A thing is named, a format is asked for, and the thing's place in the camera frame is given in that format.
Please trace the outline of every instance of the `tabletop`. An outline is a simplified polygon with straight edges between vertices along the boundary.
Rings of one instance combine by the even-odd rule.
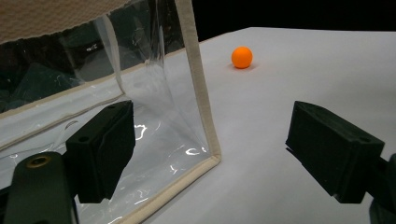
[[[236,69],[231,54],[249,47]],[[250,27],[200,43],[221,163],[145,223],[370,223],[287,150],[295,101],[320,105],[396,153],[396,33]]]

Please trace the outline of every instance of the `ping pong ball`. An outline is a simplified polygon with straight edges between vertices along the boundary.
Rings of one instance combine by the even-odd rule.
[[[253,60],[253,53],[248,47],[238,47],[231,55],[231,61],[236,68],[247,68]]]

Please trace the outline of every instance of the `clear plastic panel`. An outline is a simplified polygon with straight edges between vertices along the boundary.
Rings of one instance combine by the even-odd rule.
[[[29,133],[29,127],[22,127],[29,122],[20,123],[15,116],[35,113],[39,119],[34,123],[46,127],[0,151],[0,188],[9,186],[19,161],[42,151],[64,153],[64,142],[73,133],[105,106],[124,100],[134,102],[134,155],[111,200],[83,204],[76,197],[81,223],[117,222],[211,156],[173,1],[133,1],[71,30],[6,43],[0,49],[2,112],[9,113],[10,104],[17,107],[14,101],[23,107],[2,120]],[[27,56],[15,56],[25,49],[42,57],[27,63]],[[7,55],[18,61],[5,62]],[[34,77],[28,71],[34,71]],[[70,92],[51,98],[65,91]],[[36,107],[45,113],[35,112]],[[51,117],[59,113],[68,117]]]

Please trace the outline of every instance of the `bag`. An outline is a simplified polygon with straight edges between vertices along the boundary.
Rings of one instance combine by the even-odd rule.
[[[134,103],[134,155],[80,223],[139,223],[220,162],[189,0],[1,0],[0,189],[18,162]]]

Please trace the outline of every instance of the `black background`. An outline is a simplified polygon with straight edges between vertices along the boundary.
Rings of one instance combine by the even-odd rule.
[[[396,31],[395,1],[192,0],[200,41],[248,27]]]

